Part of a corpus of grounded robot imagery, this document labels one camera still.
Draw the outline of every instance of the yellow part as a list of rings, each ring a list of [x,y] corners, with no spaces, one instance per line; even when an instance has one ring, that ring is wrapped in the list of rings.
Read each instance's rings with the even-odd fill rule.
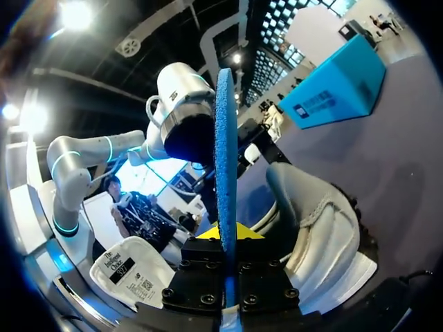
[[[199,239],[209,239],[214,237],[216,239],[220,239],[219,228],[216,226],[211,228],[209,231],[203,233],[198,236]],[[250,237],[251,239],[263,239],[264,237],[260,234],[257,234],[253,230],[250,230],[246,226],[241,223],[237,223],[237,240],[244,240],[245,238]]]

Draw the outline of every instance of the black shirt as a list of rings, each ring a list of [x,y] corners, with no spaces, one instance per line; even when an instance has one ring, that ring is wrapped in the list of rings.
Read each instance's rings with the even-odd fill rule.
[[[161,213],[155,211],[145,195],[139,192],[131,194],[132,199],[128,206],[118,207],[123,217],[123,225],[131,236],[141,237],[158,252],[162,252],[173,238],[176,228],[161,216]]]

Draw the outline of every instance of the dark hair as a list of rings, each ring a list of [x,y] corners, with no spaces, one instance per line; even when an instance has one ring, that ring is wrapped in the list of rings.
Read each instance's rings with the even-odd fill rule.
[[[103,188],[106,191],[108,191],[108,188],[109,188],[109,185],[111,185],[111,182],[115,182],[115,183],[118,183],[119,185],[121,185],[120,179],[116,175],[111,175],[103,181]]]

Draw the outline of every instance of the qr code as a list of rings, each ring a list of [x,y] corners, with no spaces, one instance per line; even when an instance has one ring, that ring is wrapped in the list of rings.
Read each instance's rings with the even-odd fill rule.
[[[152,284],[149,282],[149,280],[144,280],[143,283],[141,284],[141,286],[143,288],[145,288],[147,291],[150,291],[152,288]]]

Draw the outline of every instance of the ceiling light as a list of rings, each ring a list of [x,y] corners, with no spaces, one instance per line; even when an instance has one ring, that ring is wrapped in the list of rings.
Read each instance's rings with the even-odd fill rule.
[[[233,60],[235,64],[239,64],[242,61],[242,56],[238,53],[234,54]]]
[[[24,107],[20,115],[20,127],[28,133],[41,133],[48,122],[48,110],[42,105]]]
[[[20,111],[16,106],[12,104],[7,104],[1,110],[1,114],[6,120],[14,120],[15,118],[17,118],[17,116],[19,116]]]
[[[69,30],[86,30],[92,22],[92,12],[84,1],[70,1],[61,4],[62,22]]]

